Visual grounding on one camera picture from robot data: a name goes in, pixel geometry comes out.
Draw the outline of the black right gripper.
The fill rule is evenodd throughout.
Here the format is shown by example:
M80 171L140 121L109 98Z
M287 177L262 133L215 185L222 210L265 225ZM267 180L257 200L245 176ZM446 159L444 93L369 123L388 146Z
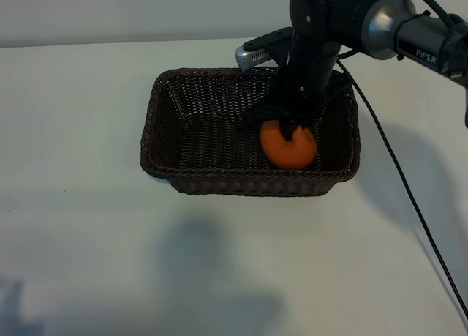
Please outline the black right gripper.
M333 74L341 44L316 41L295 31L274 31L244 43L244 69L273 60L276 77L269 93L244 111L248 122L279 120L286 142L295 135L311 135L296 123L310 122L324 107L350 87L350 79Z

